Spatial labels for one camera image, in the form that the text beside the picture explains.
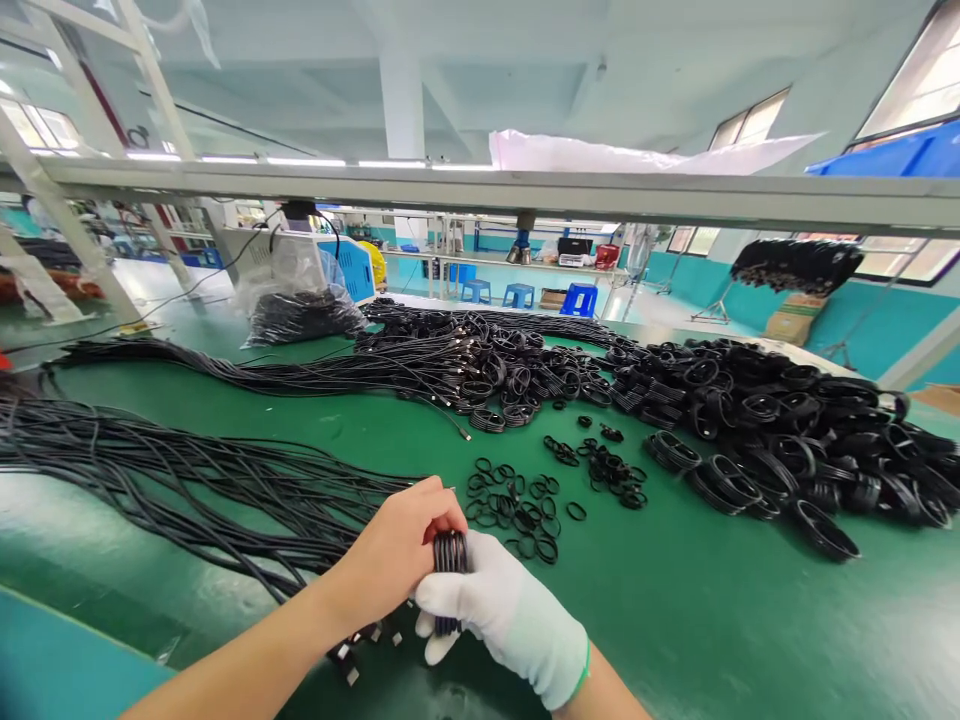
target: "fluorescent light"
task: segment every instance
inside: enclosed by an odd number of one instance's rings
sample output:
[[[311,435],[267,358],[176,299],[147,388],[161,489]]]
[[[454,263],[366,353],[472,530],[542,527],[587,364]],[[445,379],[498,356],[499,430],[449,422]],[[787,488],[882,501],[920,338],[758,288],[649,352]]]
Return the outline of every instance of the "fluorescent light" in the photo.
[[[420,160],[361,160],[360,167],[389,167],[389,168],[425,168],[427,164]]]
[[[216,155],[204,155],[200,158],[203,162],[222,162],[228,165],[256,165],[256,158],[245,157],[217,157]]]
[[[180,162],[179,155],[169,155],[167,153],[127,153],[131,160],[157,160],[160,162]]]
[[[459,172],[493,172],[497,170],[493,165],[431,165],[433,170],[452,170]]]
[[[343,160],[326,160],[320,158],[267,158],[271,165],[299,165],[303,167],[346,167]]]

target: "white glove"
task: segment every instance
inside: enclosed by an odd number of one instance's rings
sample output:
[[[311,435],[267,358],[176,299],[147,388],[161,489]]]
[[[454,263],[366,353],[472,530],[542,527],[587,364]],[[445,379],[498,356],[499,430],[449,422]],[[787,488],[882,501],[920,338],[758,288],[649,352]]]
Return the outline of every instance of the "white glove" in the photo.
[[[583,625],[492,535],[469,531],[467,563],[466,575],[433,573],[417,587],[417,635],[429,637],[427,663],[440,662],[459,637],[434,636],[434,617],[457,618],[494,660],[533,685],[547,710],[565,705],[590,664]]]

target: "white ceiling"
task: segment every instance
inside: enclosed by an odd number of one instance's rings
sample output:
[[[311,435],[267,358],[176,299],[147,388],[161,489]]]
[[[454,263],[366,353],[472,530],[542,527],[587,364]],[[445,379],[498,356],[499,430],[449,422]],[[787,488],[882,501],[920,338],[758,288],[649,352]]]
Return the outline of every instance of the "white ceiling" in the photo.
[[[379,54],[390,45],[420,58],[427,154],[482,162],[487,134],[505,128],[672,149],[931,1],[203,0],[220,69],[190,24],[153,37],[174,97],[208,116],[186,115],[200,151],[295,154],[223,120],[311,154],[387,157]],[[94,0],[73,4],[109,18]],[[139,6],[165,21],[180,0]],[[110,63],[133,88],[130,53],[81,37],[95,72]],[[9,48],[0,62],[26,72]]]

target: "green workbench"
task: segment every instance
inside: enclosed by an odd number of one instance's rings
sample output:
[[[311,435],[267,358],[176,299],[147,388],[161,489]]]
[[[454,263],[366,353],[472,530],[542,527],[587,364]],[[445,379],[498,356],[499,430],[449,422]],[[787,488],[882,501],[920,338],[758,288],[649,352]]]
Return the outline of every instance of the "green workbench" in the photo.
[[[267,353],[279,356],[269,362],[303,361],[348,344],[240,351],[246,323],[226,303],[181,302],[158,316],[167,323],[158,336],[234,361]],[[632,331],[671,339],[669,330]],[[554,475],[558,505],[576,500],[589,517],[561,515],[559,562],[528,566],[656,718],[960,716],[960,553],[951,532],[845,515],[841,524],[864,557],[834,565],[780,523],[718,514],[644,455],[640,444],[653,428],[583,402],[564,411],[547,405],[525,428],[476,432],[467,443],[435,410],[390,395],[272,398],[159,363],[77,368],[57,379],[71,399],[173,427],[310,443],[371,469],[435,473],[461,489],[479,456],[528,478]],[[592,430],[577,425],[580,414],[594,418]],[[592,492],[585,467],[559,464],[542,444],[550,434],[576,446],[599,437],[601,421],[623,431],[618,452],[650,476],[641,512]],[[0,476],[0,584],[175,669],[274,607],[255,581],[134,528],[72,486],[31,475]],[[428,669],[415,611],[400,617],[399,647],[357,649],[353,688],[324,663],[282,717],[544,714],[526,684],[472,636]]]

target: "hand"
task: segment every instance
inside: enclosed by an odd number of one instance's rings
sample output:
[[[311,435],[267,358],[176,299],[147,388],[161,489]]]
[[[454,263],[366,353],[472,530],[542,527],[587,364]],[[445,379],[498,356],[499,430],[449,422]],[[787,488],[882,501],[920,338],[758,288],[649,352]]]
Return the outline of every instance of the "hand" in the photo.
[[[349,635],[395,610],[433,570],[433,538],[467,531],[453,490],[434,475],[391,495],[340,562],[317,581]]]
[[[434,617],[454,617],[494,660],[529,680],[547,710],[565,705],[590,660],[583,625],[492,535],[468,533],[467,565],[466,575],[433,573],[417,586],[417,634],[429,637],[427,663],[440,662],[459,635],[433,636]]]

